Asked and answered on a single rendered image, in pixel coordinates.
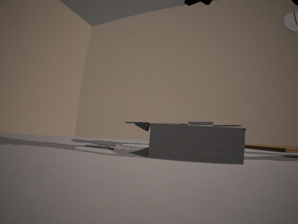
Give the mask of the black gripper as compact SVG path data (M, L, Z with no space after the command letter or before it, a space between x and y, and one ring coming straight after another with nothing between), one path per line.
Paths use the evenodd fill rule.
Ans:
M190 5L200 2L200 1L206 5L209 5L212 2L212 0L185 0L184 3L190 6Z

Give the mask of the wooden board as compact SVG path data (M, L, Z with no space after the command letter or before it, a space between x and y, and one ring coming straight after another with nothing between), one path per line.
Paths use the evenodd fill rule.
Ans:
M276 151L276 152L285 152L285 153L298 153L298 147L289 147L289 146L278 146L278 145L260 145L260 144L245 144L246 149L257 149L257 150L267 150L267 151Z

